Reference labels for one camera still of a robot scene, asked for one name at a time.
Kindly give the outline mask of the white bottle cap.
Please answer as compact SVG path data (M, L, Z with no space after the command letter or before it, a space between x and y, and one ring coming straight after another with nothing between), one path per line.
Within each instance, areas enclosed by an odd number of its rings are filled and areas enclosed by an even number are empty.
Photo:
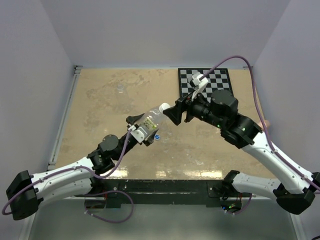
M164 103L162 103L162 104L158 107L158 109L159 109L159 111L160 111L161 113L163 113L164 110L167 110L167 109L169 109L170 107L171 107L171 106L170 106L168 103L164 102Z

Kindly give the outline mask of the clear square plastic bottle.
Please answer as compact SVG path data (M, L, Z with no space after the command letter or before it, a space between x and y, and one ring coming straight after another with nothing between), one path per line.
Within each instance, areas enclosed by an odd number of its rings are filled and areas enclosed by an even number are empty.
M167 119L167 117L159 111L159 106L155 106L147 111L139 120L138 127L142 127L145 131L152 129L159 129L160 125Z

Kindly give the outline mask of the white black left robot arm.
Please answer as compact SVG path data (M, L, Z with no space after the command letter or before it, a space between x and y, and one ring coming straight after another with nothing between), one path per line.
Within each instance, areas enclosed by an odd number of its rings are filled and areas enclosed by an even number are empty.
M109 177L136 145L151 145L163 120L164 115L157 110L128 116L126 134L120 138L105 136L95 150L76 162L42 173L19 172L5 191L8 201L1 213L18 221L33 215L41 203L55 197L99 196L104 190L99 180Z

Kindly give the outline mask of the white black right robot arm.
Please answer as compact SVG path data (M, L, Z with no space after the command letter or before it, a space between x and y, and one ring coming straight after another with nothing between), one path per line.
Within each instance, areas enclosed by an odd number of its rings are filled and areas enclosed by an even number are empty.
M287 212L299 215L311 206L320 187L319 172L310 172L292 159L283 161L285 154L268 142L266 131L251 118L238 112L238 100L228 90L216 90L210 101L199 93L176 100L174 106L163 103L160 111L175 125L197 118L220 130L221 137L264 165L275 178L256 177L237 170L223 179L221 192L233 197L237 193L255 194L275 200Z

